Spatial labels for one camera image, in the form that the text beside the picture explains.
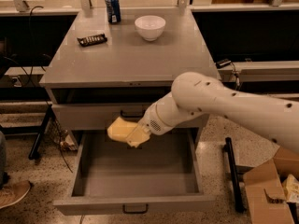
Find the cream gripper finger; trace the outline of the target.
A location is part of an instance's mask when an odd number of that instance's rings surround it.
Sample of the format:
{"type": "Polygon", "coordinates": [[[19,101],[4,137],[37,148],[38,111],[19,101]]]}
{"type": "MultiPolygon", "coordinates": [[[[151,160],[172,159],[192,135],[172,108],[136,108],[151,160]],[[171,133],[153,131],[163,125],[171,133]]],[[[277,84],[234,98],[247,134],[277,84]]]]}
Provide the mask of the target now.
{"type": "Polygon", "coordinates": [[[126,143],[130,147],[139,147],[150,139],[150,130],[142,125],[137,125],[126,137],[126,143]]]}

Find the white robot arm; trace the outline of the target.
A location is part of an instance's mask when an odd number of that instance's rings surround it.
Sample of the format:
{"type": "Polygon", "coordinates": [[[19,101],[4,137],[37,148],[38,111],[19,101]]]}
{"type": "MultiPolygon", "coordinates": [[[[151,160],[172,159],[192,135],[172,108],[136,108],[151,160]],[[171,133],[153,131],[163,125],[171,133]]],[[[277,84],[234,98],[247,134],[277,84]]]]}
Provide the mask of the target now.
{"type": "Polygon", "coordinates": [[[187,72],[145,112],[126,142],[137,147],[204,114],[224,117],[290,151],[299,152],[299,103],[234,91],[216,78],[187,72]]]}

